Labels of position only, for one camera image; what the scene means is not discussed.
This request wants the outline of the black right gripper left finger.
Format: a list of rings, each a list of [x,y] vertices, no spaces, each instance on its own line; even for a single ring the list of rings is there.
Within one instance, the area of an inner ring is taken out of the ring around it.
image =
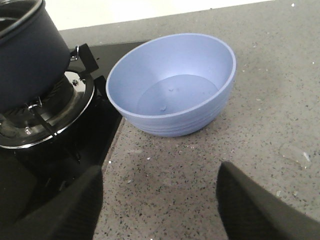
[[[10,226],[9,238],[91,240],[102,202],[102,168],[94,165],[58,196]]]

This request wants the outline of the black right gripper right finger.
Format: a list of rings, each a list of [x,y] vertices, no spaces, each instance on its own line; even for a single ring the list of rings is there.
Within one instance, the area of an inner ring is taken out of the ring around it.
[[[217,175],[218,212],[230,240],[318,240],[320,223],[254,182],[231,162]]]

